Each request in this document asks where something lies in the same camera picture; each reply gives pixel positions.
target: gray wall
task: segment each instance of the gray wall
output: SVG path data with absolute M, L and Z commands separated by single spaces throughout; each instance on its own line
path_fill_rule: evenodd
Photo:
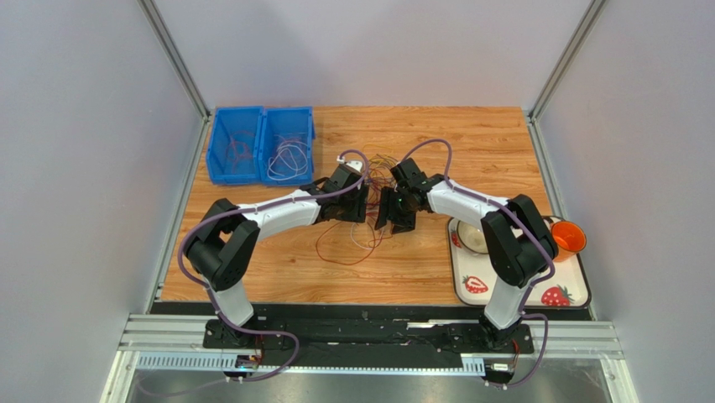
M 541 122 L 642 401 L 712 401 L 715 3 L 609 2 Z
M 134 0 L 0 3 L 0 401 L 97 401 L 199 119 Z
M 532 107 L 588 0 L 157 0 L 210 107 Z

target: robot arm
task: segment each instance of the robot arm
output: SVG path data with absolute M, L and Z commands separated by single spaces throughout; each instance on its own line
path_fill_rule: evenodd
M 242 326 L 253 315 L 242 277 L 259 240 L 290 228 L 331 219 L 365 222 L 366 186 L 356 187 L 340 196 L 327 196 L 359 181 L 362 166 L 353 165 L 353 168 L 352 164 L 354 161 L 340 164 L 331 178 L 302 186 L 278 199 L 239 206 L 226 199 L 214 203 L 204 216 L 205 220 L 236 209 L 243 213 L 203 226 L 188 240 L 185 255 L 206 279 L 228 320 Z M 536 206 L 524 195 L 510 200 L 491 197 L 448 183 L 443 175 L 428 178 L 412 159 L 399 163 L 391 172 L 397 186 L 381 190 L 376 229 L 390 220 L 393 233 L 411 231 L 415 229 L 416 213 L 428 211 L 455 217 L 483 232 L 498 280 L 480 323 L 486 344 L 495 348 L 503 346 L 520 324 L 521 302 L 529 292 L 530 284 L 547 265 L 527 237 L 514 236 L 514 222 L 502 208 L 509 209 L 553 259 L 558 248 Z M 308 198 L 319 195 L 325 197 Z M 230 233 L 231 237 L 224 242 L 220 238 L 221 232 Z
M 489 258 L 498 279 L 492 298 L 484 310 L 484 330 L 494 345 L 509 339 L 519 325 L 521 301 L 531 283 L 546 270 L 547 262 L 525 235 L 514 236 L 513 220 L 499 207 L 509 209 L 528 229 L 553 259 L 558 254 L 556 242 L 544 224 L 533 201 L 524 195 L 511 200 L 469 190 L 443 175 L 427 177 L 408 158 L 390 170 L 397 181 L 395 189 L 383 188 L 376 228 L 388 220 L 392 232 L 415 229 L 418 211 L 436 212 L 473 225 L 484 234 Z
M 232 323 L 242 326 L 253 316 L 253 307 L 243 288 L 243 275 L 256 243 L 264 238 L 295 227 L 337 219 L 365 222 L 368 188 L 357 188 L 340 196 L 311 198 L 335 193 L 359 181 L 362 163 L 340 164 L 330 178 L 302 186 L 287 196 L 258 204 L 233 205 L 221 199 L 203 217 L 242 210 L 211 222 L 188 240 L 185 256 L 211 287 L 221 311 Z M 227 241 L 221 233 L 231 234 Z

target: wire in bin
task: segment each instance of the wire in bin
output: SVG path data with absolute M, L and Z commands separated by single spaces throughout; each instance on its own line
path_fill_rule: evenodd
M 276 135 L 280 143 L 269 158 L 266 176 L 272 181 L 287 181 L 308 172 L 308 144 L 299 140 L 306 133 Z
M 238 140 L 240 138 L 245 139 L 246 136 L 255 137 L 252 132 L 247 130 L 239 130 L 228 136 L 230 141 L 228 142 L 228 147 L 226 147 L 226 162 L 231 163 L 231 172 L 236 170 L 236 164 L 253 159 L 251 146 L 245 141 Z

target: wood grain surface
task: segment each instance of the wood grain surface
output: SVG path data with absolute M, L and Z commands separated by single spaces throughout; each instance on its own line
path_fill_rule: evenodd
M 450 172 L 453 180 L 495 196 L 524 193 L 534 199 L 541 213 L 551 213 L 519 108 L 316 107 L 314 119 L 316 179 L 333 172 L 335 158 L 344 149 L 362 149 L 368 157 L 382 153 L 401 159 L 421 141 L 444 138 L 454 149 Z M 444 170 L 446 149 L 441 144 L 430 144 L 414 157 L 427 175 L 433 175 Z M 290 191 L 285 187 L 214 186 L 202 155 L 179 240 L 216 199 L 226 197 L 237 204 L 254 203 Z M 332 222 L 277 234 L 256 246 L 243 278 L 248 298 L 267 302 L 459 304 L 452 283 L 446 236 L 448 219 L 419 213 L 414 232 L 385 239 L 369 258 L 350 266 L 327 263 L 316 254 L 316 240 L 333 226 Z M 351 263 L 368 252 L 351 241 L 350 227 L 349 223 L 339 224 L 322 237 L 323 257 Z M 358 242 L 367 242 L 372 233 L 361 225 L 355 229 L 355 237 Z M 181 274 L 175 259 L 171 261 L 161 298 L 207 299 L 201 287 Z

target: blue plastic bin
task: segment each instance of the blue plastic bin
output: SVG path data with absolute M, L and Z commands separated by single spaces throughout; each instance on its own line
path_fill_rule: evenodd
M 217 185 L 259 183 L 258 138 L 264 107 L 221 107 L 213 119 L 206 167 Z
M 258 173 L 268 186 L 299 186 L 313 181 L 312 107 L 268 108 L 258 147 Z

